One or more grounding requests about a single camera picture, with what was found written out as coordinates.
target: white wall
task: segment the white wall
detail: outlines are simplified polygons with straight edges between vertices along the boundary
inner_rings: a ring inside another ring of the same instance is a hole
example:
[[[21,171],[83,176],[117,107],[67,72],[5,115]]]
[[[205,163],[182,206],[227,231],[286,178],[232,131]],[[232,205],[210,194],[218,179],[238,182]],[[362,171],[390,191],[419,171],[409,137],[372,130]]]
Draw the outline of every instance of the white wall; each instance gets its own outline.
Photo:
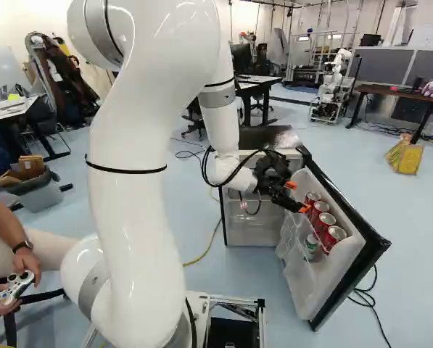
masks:
[[[379,26],[378,34],[383,37],[387,34],[389,29],[390,20],[394,12],[395,6],[400,0],[387,0],[382,15],[381,24]],[[220,11],[220,21],[223,31],[223,35],[230,39],[230,6],[227,0],[216,0],[218,9]],[[363,3],[363,9],[361,11],[360,21],[358,23],[358,32],[355,38],[355,45],[358,45],[361,36],[365,33],[375,33],[377,22],[379,19],[379,11],[381,9],[383,0],[365,0]],[[353,31],[356,23],[356,17],[358,15],[358,3],[359,0],[349,0],[350,3],[350,17],[346,28],[346,31]],[[257,20],[258,8],[260,9],[260,15],[258,18],[257,27],[257,42],[267,42],[271,36],[271,5],[259,5],[255,3],[245,2],[241,0],[233,0],[232,6],[232,18],[233,18],[233,41],[239,42],[239,32],[243,30],[255,31],[255,24]],[[292,16],[292,34],[304,33],[308,28],[318,27],[318,15],[319,6],[306,7],[302,11],[295,9]],[[347,3],[339,2],[332,4],[331,11],[331,24],[330,27],[337,29],[342,32],[345,28]],[[273,27],[283,28],[288,38],[290,18],[287,18],[287,9],[283,11],[281,7],[276,7],[273,13]],[[320,28],[326,27],[327,18],[327,7],[323,8],[322,20],[319,25]],[[350,42],[351,36],[346,36],[345,43]]]
[[[85,64],[67,35],[66,11],[71,0],[0,0],[0,46],[10,46],[21,64],[28,61],[25,37],[31,31],[65,39],[71,53],[80,58],[86,82],[104,98],[110,82],[105,70]]]
[[[414,25],[433,26],[433,0],[419,0]]]

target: wristwatch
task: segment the wristwatch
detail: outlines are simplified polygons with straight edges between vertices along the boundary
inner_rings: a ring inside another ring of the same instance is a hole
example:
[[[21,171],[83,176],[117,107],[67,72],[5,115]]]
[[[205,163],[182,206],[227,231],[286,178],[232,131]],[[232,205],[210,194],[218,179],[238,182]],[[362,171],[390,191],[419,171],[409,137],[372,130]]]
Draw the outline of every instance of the wristwatch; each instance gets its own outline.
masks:
[[[16,252],[21,248],[28,248],[33,250],[34,244],[32,244],[30,241],[22,241],[16,247],[13,248],[13,254],[16,254]]]

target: whiteboard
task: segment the whiteboard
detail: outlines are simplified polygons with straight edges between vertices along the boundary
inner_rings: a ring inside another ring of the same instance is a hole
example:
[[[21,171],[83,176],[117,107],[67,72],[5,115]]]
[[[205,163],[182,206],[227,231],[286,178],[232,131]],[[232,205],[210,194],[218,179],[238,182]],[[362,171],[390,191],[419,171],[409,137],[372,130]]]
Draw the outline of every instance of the whiteboard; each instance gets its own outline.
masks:
[[[408,46],[433,49],[433,26],[432,25],[415,26],[413,36],[411,36],[411,40]]]
[[[0,88],[8,85],[12,88],[19,83],[23,88],[30,91],[31,85],[18,64],[10,47],[0,47]]]

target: trash bin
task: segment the trash bin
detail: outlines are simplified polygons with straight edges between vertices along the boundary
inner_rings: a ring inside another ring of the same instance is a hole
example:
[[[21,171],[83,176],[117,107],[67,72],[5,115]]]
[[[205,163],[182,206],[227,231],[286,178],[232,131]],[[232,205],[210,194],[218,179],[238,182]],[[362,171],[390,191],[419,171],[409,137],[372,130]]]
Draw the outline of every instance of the trash bin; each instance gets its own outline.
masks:
[[[63,200],[57,184],[59,176],[45,168],[44,174],[15,185],[5,187],[9,194],[19,197],[19,202],[30,212],[40,212]]]

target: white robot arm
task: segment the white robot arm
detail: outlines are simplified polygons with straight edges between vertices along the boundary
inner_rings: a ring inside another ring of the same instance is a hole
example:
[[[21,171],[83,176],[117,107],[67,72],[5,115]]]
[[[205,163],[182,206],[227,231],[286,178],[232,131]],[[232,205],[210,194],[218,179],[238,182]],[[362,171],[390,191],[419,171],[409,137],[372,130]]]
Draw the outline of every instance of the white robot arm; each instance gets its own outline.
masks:
[[[213,0],[74,0],[67,20],[88,61],[121,69],[90,130],[98,236],[67,254],[63,286],[117,348],[167,347],[186,295],[162,195],[165,155],[175,117],[198,94],[216,150],[208,178],[223,183],[238,167],[230,50]],[[242,168],[229,186],[253,191],[257,179]]]
[[[324,86],[338,86],[342,83],[342,65],[345,60],[349,60],[352,57],[352,53],[346,49],[340,49],[333,62],[325,63],[326,74],[324,75]]]

